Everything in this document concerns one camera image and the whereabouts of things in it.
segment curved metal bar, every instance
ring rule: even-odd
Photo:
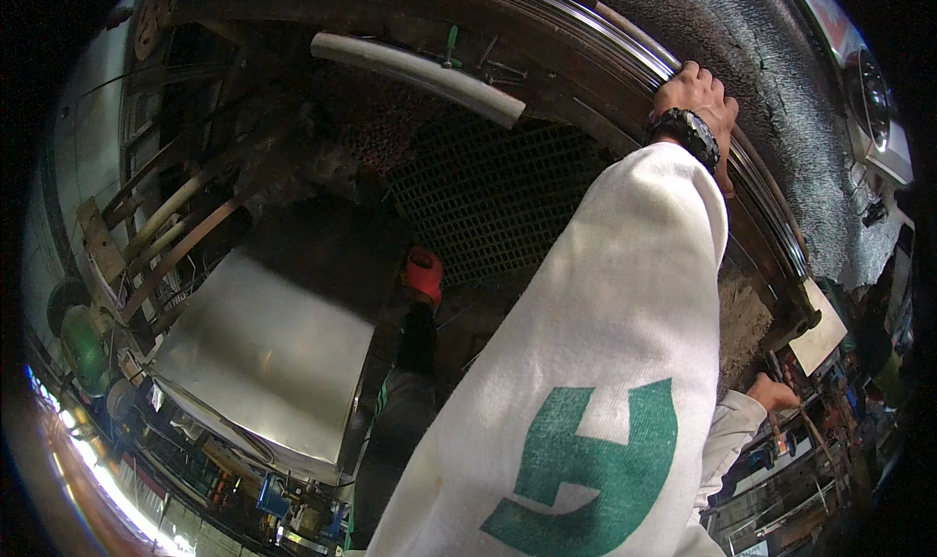
[[[379,72],[429,90],[507,129],[527,107],[521,100],[467,73],[443,68],[435,61],[380,42],[320,32],[312,38],[309,51],[313,57]]]

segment bolt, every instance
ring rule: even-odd
[[[489,65],[494,66],[494,67],[498,67],[498,69],[503,69],[504,71],[512,72],[512,73],[514,73],[515,75],[520,75],[522,79],[527,79],[527,72],[526,72],[526,71],[521,71],[521,70],[519,70],[519,69],[514,69],[513,67],[509,67],[508,65],[505,65],[504,63],[499,63],[497,60],[486,59],[485,62],[488,63]]]

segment black wristwatch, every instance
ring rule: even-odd
[[[680,142],[681,146],[707,168],[710,175],[716,174],[721,157],[719,143],[703,118],[690,110],[678,110],[673,107],[654,122],[649,122],[645,129],[645,145],[650,144],[659,131],[673,136],[674,140]]]

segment metal grate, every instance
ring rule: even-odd
[[[538,265],[607,166],[572,126],[522,119],[508,130],[455,107],[410,144],[416,158],[387,179],[448,287]]]

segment metal panel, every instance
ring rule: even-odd
[[[568,124],[508,131],[461,108],[428,122],[412,161],[387,173],[394,198],[445,267],[443,286],[538,266],[608,165]]]
[[[247,431],[340,469],[407,239],[396,218],[332,200],[261,221],[183,303],[156,356],[160,378]]]

